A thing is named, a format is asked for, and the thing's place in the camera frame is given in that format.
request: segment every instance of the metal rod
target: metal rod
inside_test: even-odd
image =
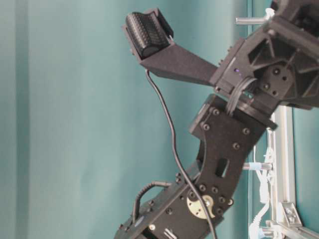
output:
[[[266,21],[264,17],[237,17],[236,25],[262,25]]]
[[[272,163],[244,163],[243,170],[272,170]]]

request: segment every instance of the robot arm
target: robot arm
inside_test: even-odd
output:
[[[220,67],[175,44],[158,9],[132,13],[124,32],[138,62],[165,78],[208,85],[210,95],[189,131],[200,139],[196,161],[187,170],[213,224],[233,205],[232,195],[246,157],[279,104],[319,106],[319,2],[274,0],[275,16],[230,48]],[[180,173],[155,198],[139,207],[115,239],[203,239],[206,214]]]

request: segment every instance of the silver rod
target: silver rod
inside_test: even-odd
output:
[[[264,17],[237,17],[236,25],[262,25],[266,21]]]
[[[272,170],[273,164],[272,163],[260,163],[261,169],[260,170]],[[243,170],[256,170],[254,167],[251,167],[250,163],[244,163]]]

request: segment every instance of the screw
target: screw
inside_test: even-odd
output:
[[[239,150],[239,148],[240,148],[239,143],[233,143],[233,148],[236,150]]]
[[[276,32],[275,32],[275,30],[273,30],[273,29],[270,29],[270,30],[268,31],[268,34],[269,34],[269,35],[272,35],[272,36],[276,36]]]
[[[224,197],[219,197],[218,200],[219,200],[220,203],[225,203],[226,202],[226,199]]]
[[[195,198],[195,194],[194,194],[193,191],[190,191],[188,195],[189,195],[190,198]]]
[[[207,124],[207,123],[203,124],[203,129],[204,129],[205,131],[208,131],[208,130],[210,129],[209,124]]]
[[[229,199],[229,201],[228,201],[228,205],[229,205],[229,206],[231,206],[231,205],[233,205],[233,204],[234,204],[234,200]]]
[[[250,129],[249,128],[244,128],[243,129],[244,135],[249,135],[250,134]]]
[[[212,191],[214,194],[217,194],[217,193],[218,193],[218,188],[217,188],[217,187],[212,187],[212,188],[211,188],[211,191]]]
[[[279,68],[275,68],[275,69],[273,70],[273,74],[274,74],[275,76],[279,75],[279,74],[280,74],[280,69],[279,69]]]
[[[149,225],[149,229],[150,229],[151,231],[154,231],[154,230],[156,229],[156,227],[155,227],[154,224],[151,224],[151,225]]]
[[[220,115],[220,111],[218,109],[213,110],[213,115],[218,116]]]
[[[217,209],[217,214],[218,215],[223,215],[224,211],[221,208]]]
[[[204,192],[204,191],[206,191],[206,186],[204,184],[201,184],[199,186],[199,189],[200,189],[200,191]]]
[[[172,208],[167,208],[166,213],[169,215],[173,214],[173,209]]]
[[[209,207],[210,206],[210,202],[207,200],[207,201],[205,201],[205,205],[207,206],[207,207]]]
[[[268,90],[270,88],[270,85],[269,84],[264,84],[264,89],[265,90]]]

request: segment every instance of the black cable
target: black cable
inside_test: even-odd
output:
[[[198,200],[200,201],[200,204],[201,206],[203,207],[203,210],[206,214],[206,217],[207,217],[207,222],[209,224],[209,228],[210,228],[210,231],[212,233],[212,236],[213,236],[213,239],[217,239],[217,235],[216,235],[216,231],[215,231],[215,227],[213,225],[213,222],[211,220],[211,217],[210,217],[210,214],[208,212],[208,209],[204,203],[204,200],[203,198],[201,197],[198,189],[196,188],[196,186],[193,184],[193,182],[191,181],[191,179],[189,178],[189,175],[186,173],[183,165],[181,164],[181,161],[179,159],[179,156],[178,156],[178,153],[177,153],[177,150],[176,150],[176,134],[175,134],[175,128],[174,128],[174,124],[171,120],[171,117],[170,117],[170,114],[168,112],[168,109],[167,109],[167,106],[166,106],[166,103],[165,103],[165,100],[160,92],[160,90],[158,89],[157,85],[153,82],[153,80],[151,79],[150,77],[150,71],[149,70],[145,70],[145,74],[146,74],[146,78],[148,79],[149,83],[151,84],[151,86],[154,88],[154,90],[156,91],[158,97],[159,97],[159,100],[160,100],[160,103],[164,109],[164,112],[165,112],[165,115],[166,115],[166,118],[167,118],[167,121],[168,121],[168,124],[169,124],[169,127],[170,127],[170,131],[171,131],[171,140],[172,140],[172,149],[173,149],[173,154],[174,154],[174,158],[175,158],[175,161],[176,161],[176,164],[178,165],[184,179],[186,180],[186,182],[188,183],[188,185],[190,186],[190,188],[192,189],[192,191],[195,193],[196,197],[198,198]]]
[[[237,86],[233,89],[233,92],[230,95],[228,103],[226,105],[226,113],[229,116],[233,116],[233,113],[236,109],[240,96],[243,94],[243,91],[247,89],[247,87],[256,81],[257,78],[245,78],[241,82],[237,84]]]
[[[158,181],[153,181],[146,185],[136,196],[134,205],[133,205],[133,212],[132,212],[132,222],[135,223],[136,219],[139,217],[140,214],[140,205],[141,205],[141,198],[142,196],[151,188],[153,187],[164,187],[168,188],[171,185],[171,183],[167,182],[158,182]]]

